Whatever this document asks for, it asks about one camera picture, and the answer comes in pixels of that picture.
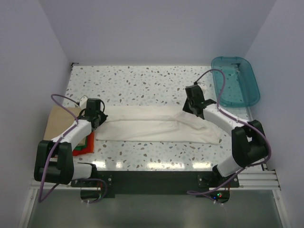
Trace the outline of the white t shirt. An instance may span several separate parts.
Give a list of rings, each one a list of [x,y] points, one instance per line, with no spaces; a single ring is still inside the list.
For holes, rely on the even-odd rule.
[[[109,106],[96,131],[99,141],[218,144],[222,130],[180,106]]]

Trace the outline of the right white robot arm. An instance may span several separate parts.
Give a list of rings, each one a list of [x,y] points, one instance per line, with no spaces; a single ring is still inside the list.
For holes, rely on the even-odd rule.
[[[215,124],[231,136],[232,155],[212,169],[212,182],[221,187],[228,177],[246,167],[254,166],[270,155],[262,124],[246,121],[221,109],[216,101],[206,100],[199,85],[186,87],[183,111]]]

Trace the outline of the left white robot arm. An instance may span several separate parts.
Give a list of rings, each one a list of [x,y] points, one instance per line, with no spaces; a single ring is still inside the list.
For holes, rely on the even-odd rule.
[[[87,186],[98,182],[95,166],[89,163],[74,164],[73,150],[76,146],[103,124],[108,115],[100,99],[89,98],[86,107],[74,117],[73,124],[57,137],[42,140],[38,144],[34,179],[41,183],[69,184],[81,179]]]

